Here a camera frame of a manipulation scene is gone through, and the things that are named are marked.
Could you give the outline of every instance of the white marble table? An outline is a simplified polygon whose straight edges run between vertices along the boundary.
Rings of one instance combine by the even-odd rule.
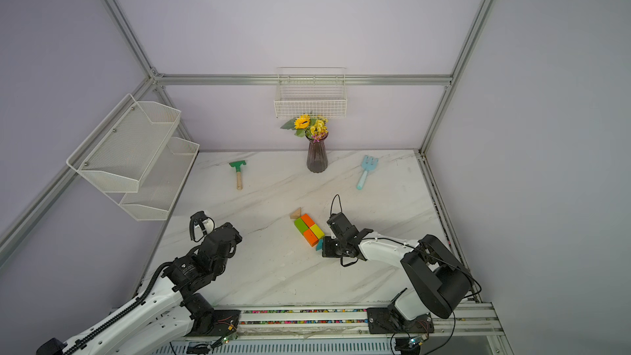
[[[364,155],[379,158],[364,189],[355,187]],[[433,234],[447,243],[412,150],[333,151],[325,172],[310,172],[306,151],[200,153],[158,245],[148,274],[162,262],[185,255],[189,217],[205,210],[217,226],[230,222],[243,237],[226,271],[200,293],[213,306],[379,304],[411,288],[403,269],[359,261],[342,267],[323,258],[293,225],[303,214],[330,235],[331,200],[341,195],[344,214],[359,230],[367,227],[403,239]],[[245,160],[243,185],[236,189],[229,162]],[[333,212],[339,209],[337,201]]]

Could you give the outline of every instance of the wooden block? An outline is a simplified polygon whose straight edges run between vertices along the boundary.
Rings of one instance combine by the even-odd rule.
[[[305,221],[303,221],[302,218],[298,218],[293,222],[293,224],[296,226],[296,229],[299,230],[301,233],[309,230],[307,224],[305,224]]]
[[[289,218],[291,218],[291,219],[298,219],[298,218],[300,218],[301,215],[302,215],[302,209],[300,207],[298,207],[298,210],[292,212],[289,215]]]
[[[300,218],[302,218],[302,220],[305,222],[305,224],[307,224],[307,227],[312,227],[313,225],[315,225],[315,224],[316,224],[316,223],[314,222],[314,220],[313,220],[313,219],[311,219],[311,217],[310,217],[310,216],[308,216],[308,215],[306,215],[306,214],[305,214],[305,215],[303,215],[303,216],[302,216],[302,217],[300,217]]]
[[[321,239],[324,237],[324,232],[316,224],[313,224],[313,226],[311,226],[309,230],[311,230],[311,232],[313,232],[318,239]]]
[[[311,232],[311,229],[307,229],[303,234],[302,234],[305,239],[307,239],[307,242],[313,247],[314,245],[317,245],[318,241],[320,241],[313,232]]]

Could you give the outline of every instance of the gray wall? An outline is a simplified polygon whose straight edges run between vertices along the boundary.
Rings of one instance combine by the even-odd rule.
[[[326,148],[417,149],[443,90],[439,85],[349,86],[346,118],[327,123]],[[309,146],[304,138],[280,129],[287,120],[276,118],[273,85],[170,85],[167,91],[202,150],[286,151]]]
[[[120,0],[159,71],[450,74],[481,0]],[[202,150],[307,149],[280,130],[273,87],[168,87]],[[418,148],[441,87],[351,86],[328,149]],[[367,123],[375,128],[367,130]]]
[[[99,0],[0,0],[0,232],[143,79]],[[0,275],[3,354],[34,354],[128,300],[160,223],[82,179]]]
[[[631,0],[499,0],[429,161],[518,355],[628,354]]]

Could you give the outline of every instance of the glass vase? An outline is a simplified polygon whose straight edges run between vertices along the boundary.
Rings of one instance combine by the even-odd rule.
[[[320,141],[312,140],[307,136],[307,139],[309,140],[309,151],[307,152],[307,169],[311,170],[314,173],[323,172],[329,165],[329,160],[326,157],[326,149],[324,148],[324,139],[327,138],[327,136],[325,136]]]

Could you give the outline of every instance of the white wire basket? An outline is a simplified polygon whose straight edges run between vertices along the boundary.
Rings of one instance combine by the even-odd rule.
[[[180,123],[180,111],[160,103],[127,95],[121,104],[129,107],[87,157],[73,159],[90,137],[66,161],[103,193],[138,192]]]
[[[276,117],[291,119],[303,114],[325,118],[346,117],[344,76],[280,75],[274,100]]]
[[[121,208],[137,221],[166,220],[198,151],[199,144],[171,137],[140,190],[122,197]]]

